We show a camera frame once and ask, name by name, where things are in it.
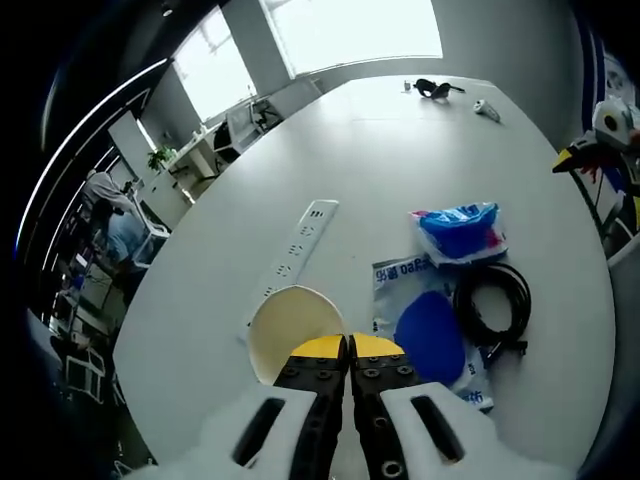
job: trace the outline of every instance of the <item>white paper cup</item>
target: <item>white paper cup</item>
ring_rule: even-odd
[[[321,293],[300,285],[265,299],[249,327],[249,358],[260,382],[273,385],[291,352],[326,335],[344,334],[342,315]]]

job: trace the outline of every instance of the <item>electrical outlet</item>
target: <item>electrical outlet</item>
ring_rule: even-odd
[[[258,286],[251,297],[251,308],[247,311],[244,322],[242,322],[239,334],[242,340],[246,341],[251,320],[262,302],[278,290],[297,283],[300,273],[333,218],[338,205],[337,200],[314,200],[311,202],[283,247],[280,248],[269,270],[260,277]]]

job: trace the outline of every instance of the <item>plastic bag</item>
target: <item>plastic bag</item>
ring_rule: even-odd
[[[507,251],[496,203],[411,212],[420,245],[434,265],[465,265]]]
[[[457,272],[434,267],[426,255],[373,265],[373,335],[395,341],[403,313],[425,292],[439,292],[449,301],[455,291]],[[449,388],[482,411],[493,408],[487,371],[480,351],[464,340],[465,362],[458,379]]]

